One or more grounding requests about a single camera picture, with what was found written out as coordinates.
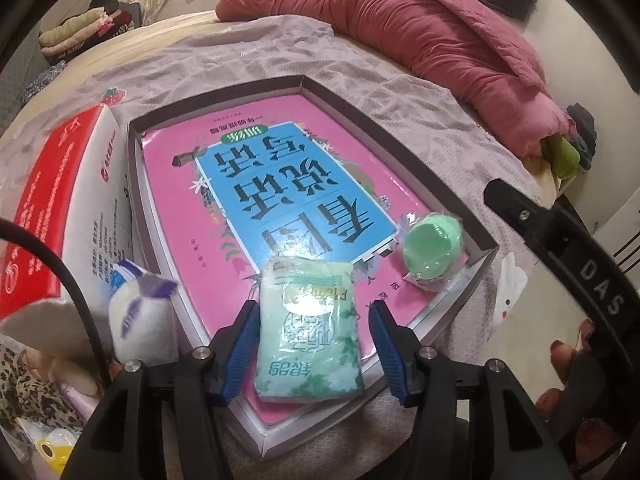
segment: pile of clothes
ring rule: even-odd
[[[555,134],[541,141],[542,155],[551,165],[552,173],[561,180],[591,169],[598,136],[593,116],[585,107],[576,103],[566,111],[575,121],[577,135],[567,139]]]
[[[93,0],[87,12],[41,32],[38,40],[44,57],[54,66],[132,28],[132,15],[120,8],[118,0]]]

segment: strawberry sticker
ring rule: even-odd
[[[125,90],[119,90],[118,88],[108,88],[102,96],[102,102],[107,106],[113,106],[118,104],[127,95]]]

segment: metal screw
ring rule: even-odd
[[[140,368],[142,368],[142,361],[139,359],[132,359],[124,365],[126,372],[137,372]]]
[[[438,355],[438,351],[431,346],[423,346],[418,352],[423,359],[433,359]]]
[[[198,346],[192,353],[196,359],[204,361],[207,357],[211,355],[211,350],[209,350],[206,346]]]
[[[486,365],[489,367],[489,370],[496,373],[500,373],[501,371],[503,371],[504,367],[506,366],[504,364],[504,361],[500,361],[500,359],[489,359],[486,362]]]

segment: finger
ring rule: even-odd
[[[569,377],[569,370],[577,353],[575,348],[565,345],[561,341],[556,340],[551,343],[551,364],[562,384],[565,384]]]
[[[586,351],[591,351],[591,346],[587,341],[587,337],[591,332],[593,332],[594,328],[595,328],[595,325],[588,319],[585,319],[580,324],[580,341],[582,343],[582,348],[585,349]]]
[[[551,414],[554,412],[559,398],[560,390],[557,388],[551,388],[540,396],[538,402],[536,402],[536,411],[542,420],[549,420],[551,418]]]
[[[620,441],[612,427],[600,418],[588,418],[575,435],[575,457],[581,465],[597,459]]]
[[[109,364],[109,375],[111,379],[115,379],[116,375],[120,373],[120,371],[124,368],[120,363],[112,362]]]

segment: leopard print fabric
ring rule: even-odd
[[[82,431],[82,418],[66,402],[58,385],[31,375],[21,356],[0,343],[0,426],[25,444],[30,440],[15,423],[17,417],[52,429]]]

